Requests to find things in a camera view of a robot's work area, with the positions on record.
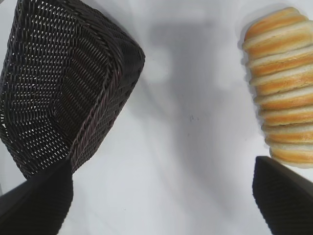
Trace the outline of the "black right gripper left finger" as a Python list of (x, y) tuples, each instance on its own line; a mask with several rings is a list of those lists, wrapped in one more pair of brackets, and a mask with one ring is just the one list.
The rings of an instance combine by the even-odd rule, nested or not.
[(72, 200), (71, 162), (63, 159), (0, 197), (0, 233), (56, 235)]

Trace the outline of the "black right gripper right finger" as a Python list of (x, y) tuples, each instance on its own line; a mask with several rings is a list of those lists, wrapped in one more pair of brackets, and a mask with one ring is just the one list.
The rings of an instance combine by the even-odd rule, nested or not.
[(258, 156), (252, 192), (273, 235), (313, 233), (313, 183), (279, 162)]

